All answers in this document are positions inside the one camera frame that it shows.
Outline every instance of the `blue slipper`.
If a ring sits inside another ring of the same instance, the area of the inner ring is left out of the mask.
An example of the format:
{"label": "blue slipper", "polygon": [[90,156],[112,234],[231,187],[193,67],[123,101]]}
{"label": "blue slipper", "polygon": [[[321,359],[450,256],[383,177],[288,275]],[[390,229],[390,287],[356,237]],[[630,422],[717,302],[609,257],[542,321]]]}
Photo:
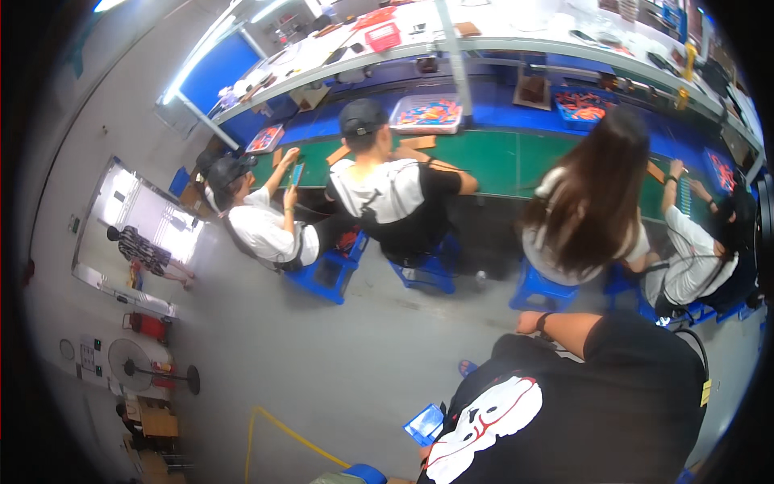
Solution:
{"label": "blue slipper", "polygon": [[[462,369],[463,363],[467,363],[466,369]],[[467,376],[476,371],[477,368],[478,365],[466,359],[461,360],[459,364],[457,364],[457,369],[460,371],[460,375],[462,375],[463,378],[467,378]]]}

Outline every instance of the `white table surface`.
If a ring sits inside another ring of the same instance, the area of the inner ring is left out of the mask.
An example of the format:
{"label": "white table surface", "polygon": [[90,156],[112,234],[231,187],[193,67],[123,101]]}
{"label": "white table surface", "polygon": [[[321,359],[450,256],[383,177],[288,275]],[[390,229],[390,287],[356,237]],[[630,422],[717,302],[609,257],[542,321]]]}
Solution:
{"label": "white table surface", "polygon": [[[662,57],[669,59],[672,48],[680,46],[679,42],[666,34],[640,22],[634,24],[625,22],[620,15],[600,9],[599,16],[607,19],[613,25],[613,30],[633,54],[633,56],[629,56],[625,53],[615,52],[614,50],[598,46],[588,46],[574,36],[571,36],[569,30],[575,28],[576,19],[571,15],[573,12],[566,10],[566,7],[561,8],[558,12],[543,13],[550,20],[544,25],[541,24],[543,28],[540,30],[535,32],[518,30],[511,24],[512,19],[517,18],[514,15],[514,11],[518,11],[518,4],[518,2],[511,2],[510,4],[505,2],[497,5],[465,7],[457,2],[450,1],[449,13],[453,23],[473,22],[481,31],[480,36],[460,38],[458,40],[460,49],[532,50],[596,60],[609,64],[612,67],[618,67],[633,74],[638,74],[674,90],[685,87],[690,94],[690,98],[695,100],[700,107],[715,115],[722,113],[723,108],[717,99],[717,95],[703,81],[688,82],[683,78],[675,77],[671,73],[659,69],[648,60],[647,53],[649,51],[660,53]],[[213,121],[216,124],[221,124],[270,98],[310,82],[332,77],[346,70],[366,67],[386,60],[427,53],[429,51],[428,43],[435,44],[430,48],[430,51],[448,50],[440,18],[432,0],[399,6],[396,9],[393,20],[379,25],[386,25],[389,22],[394,22],[400,30],[401,43],[381,53],[374,52],[365,42],[365,32],[373,30],[377,26],[361,29],[347,40],[352,34],[354,23],[342,26],[340,29],[328,33],[319,39],[309,36],[300,43],[289,47],[289,52],[280,57],[271,66],[272,73],[277,76],[274,84],[256,92],[250,101],[236,105],[215,116]],[[418,23],[426,24],[425,32],[415,36],[409,35],[414,30],[413,26]],[[582,27],[582,29],[591,36],[598,33],[590,26]],[[361,53],[355,53],[352,49],[347,49],[339,61],[327,66],[322,65],[339,46],[342,44],[351,46],[356,42],[359,42],[365,48]],[[286,77],[287,72],[291,69],[300,69],[300,71]],[[706,94],[697,88],[697,82],[701,84]],[[747,103],[742,106],[743,111],[750,108],[752,108],[752,105]],[[741,114],[748,122],[758,118],[754,112],[752,114],[744,112]],[[753,147],[757,150],[762,149],[760,129],[755,129],[755,127],[753,127],[753,130],[747,129],[733,116],[728,117],[728,122]]]}

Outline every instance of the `bracelet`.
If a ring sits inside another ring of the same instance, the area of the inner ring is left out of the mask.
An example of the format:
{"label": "bracelet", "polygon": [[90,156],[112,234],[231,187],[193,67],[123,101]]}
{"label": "bracelet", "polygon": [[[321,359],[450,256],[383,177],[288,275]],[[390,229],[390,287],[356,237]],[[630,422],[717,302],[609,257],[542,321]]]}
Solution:
{"label": "bracelet", "polygon": [[537,331],[540,331],[541,333],[544,332],[544,328],[546,327],[546,318],[549,317],[551,314],[555,313],[543,313],[543,316],[540,318],[537,318],[537,323],[535,324],[535,328]]}

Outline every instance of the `black baseball cap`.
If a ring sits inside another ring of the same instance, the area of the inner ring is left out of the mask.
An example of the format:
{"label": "black baseball cap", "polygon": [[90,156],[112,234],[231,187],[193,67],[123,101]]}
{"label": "black baseball cap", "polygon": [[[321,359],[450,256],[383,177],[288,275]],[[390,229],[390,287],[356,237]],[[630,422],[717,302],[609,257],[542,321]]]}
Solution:
{"label": "black baseball cap", "polygon": [[339,129],[344,138],[372,133],[386,125],[389,116],[382,104],[373,99],[355,99],[339,114]]}
{"label": "black baseball cap", "polygon": [[224,156],[212,164],[207,182],[214,191],[224,190],[232,181],[245,175],[255,166],[258,159],[254,156],[231,158]]}

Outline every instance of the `yellow bottle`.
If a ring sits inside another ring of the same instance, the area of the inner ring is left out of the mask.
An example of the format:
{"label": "yellow bottle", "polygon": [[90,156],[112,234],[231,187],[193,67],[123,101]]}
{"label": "yellow bottle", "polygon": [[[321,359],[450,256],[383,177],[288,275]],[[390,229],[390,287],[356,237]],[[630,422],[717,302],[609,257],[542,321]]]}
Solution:
{"label": "yellow bottle", "polygon": [[683,77],[691,82],[694,78],[694,61],[696,60],[696,47],[690,40],[685,42],[685,68],[683,68]]}

